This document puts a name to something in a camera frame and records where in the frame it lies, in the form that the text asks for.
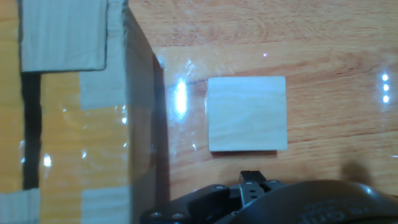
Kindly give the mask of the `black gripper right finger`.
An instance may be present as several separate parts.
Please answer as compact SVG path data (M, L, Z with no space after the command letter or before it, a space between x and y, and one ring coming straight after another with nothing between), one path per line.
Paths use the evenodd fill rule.
M252 199L257 199L264 194L268 194L271 191L275 191L286 186L279 180L266 179L260 171L254 171L253 176L258 187L252 190Z

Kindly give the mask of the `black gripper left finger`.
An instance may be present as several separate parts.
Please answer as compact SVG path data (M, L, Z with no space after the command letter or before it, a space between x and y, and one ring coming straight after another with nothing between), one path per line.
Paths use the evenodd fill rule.
M240 186L213 184L143 212L139 223L228 223L242 208Z

